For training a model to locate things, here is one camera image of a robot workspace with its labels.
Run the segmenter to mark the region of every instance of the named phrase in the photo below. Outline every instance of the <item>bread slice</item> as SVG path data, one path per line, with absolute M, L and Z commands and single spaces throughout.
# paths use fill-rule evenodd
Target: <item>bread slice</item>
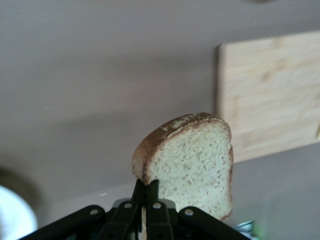
M 231 131 L 209 113 L 175 118 L 150 133 L 132 156 L 132 171 L 145 185 L 159 180 L 159 198 L 179 211 L 195 206 L 216 219 L 232 212 Z

